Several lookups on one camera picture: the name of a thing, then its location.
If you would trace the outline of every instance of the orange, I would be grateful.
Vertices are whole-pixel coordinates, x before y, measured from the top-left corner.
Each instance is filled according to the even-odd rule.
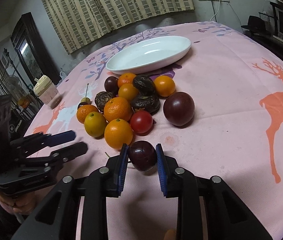
[[[117,97],[109,100],[104,107],[104,116],[108,122],[114,119],[129,121],[132,115],[132,108],[127,99]]]
[[[135,76],[136,75],[132,73],[122,74],[117,81],[118,87],[120,88],[124,84],[132,84],[132,80],[135,78]]]
[[[77,120],[81,123],[85,122],[86,116],[91,112],[99,112],[98,108],[93,105],[84,105],[77,110]]]
[[[159,76],[154,80],[157,93],[161,97],[169,97],[175,92],[176,85],[172,78],[168,76]]]
[[[119,91],[118,96],[122,98],[126,98],[128,102],[132,101],[137,95],[139,91],[132,84],[123,84]]]
[[[132,128],[123,119],[111,121],[105,129],[106,143],[117,150],[120,150],[124,143],[129,145],[133,138]]]

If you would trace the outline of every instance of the red tomato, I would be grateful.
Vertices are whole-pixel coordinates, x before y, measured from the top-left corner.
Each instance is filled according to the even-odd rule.
[[[152,115],[145,110],[140,110],[132,115],[130,126],[136,133],[146,133],[153,126]]]

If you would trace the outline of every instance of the white oval dish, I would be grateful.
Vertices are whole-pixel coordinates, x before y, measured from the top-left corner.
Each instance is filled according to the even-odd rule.
[[[181,36],[164,36],[131,45],[109,59],[106,68],[115,74],[140,74],[166,67],[186,55],[191,41]]]

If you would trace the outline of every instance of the dried fruit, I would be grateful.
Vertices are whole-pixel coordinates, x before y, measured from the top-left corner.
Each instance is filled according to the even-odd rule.
[[[160,108],[160,99],[156,94],[151,96],[139,94],[131,101],[130,104],[135,112],[145,110],[150,114],[154,114]]]
[[[114,97],[116,97],[116,95],[112,92],[106,92],[106,91],[99,92],[95,97],[95,104],[98,107],[98,109],[102,112],[104,111],[104,107],[107,104],[107,102]]]
[[[155,94],[155,84],[150,77],[142,75],[136,76],[132,81],[132,84],[139,90],[141,94],[146,96]]]

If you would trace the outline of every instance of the black hat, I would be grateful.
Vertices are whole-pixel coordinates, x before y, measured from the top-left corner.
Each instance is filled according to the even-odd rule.
[[[265,22],[261,18],[252,15],[249,16],[248,24],[243,25],[242,28],[254,33],[271,34],[268,30],[266,30]]]

